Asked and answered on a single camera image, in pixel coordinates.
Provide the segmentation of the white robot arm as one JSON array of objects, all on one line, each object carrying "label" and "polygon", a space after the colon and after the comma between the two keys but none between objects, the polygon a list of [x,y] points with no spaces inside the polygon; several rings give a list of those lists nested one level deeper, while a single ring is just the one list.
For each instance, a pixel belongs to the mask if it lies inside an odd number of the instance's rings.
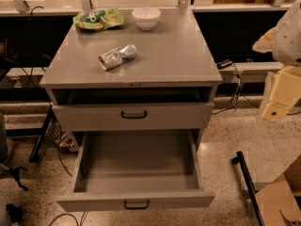
[{"label": "white robot arm", "polygon": [[301,0],[296,0],[277,22],[252,46],[255,52],[271,52],[283,67],[266,77],[261,118],[282,120],[301,99]]}]

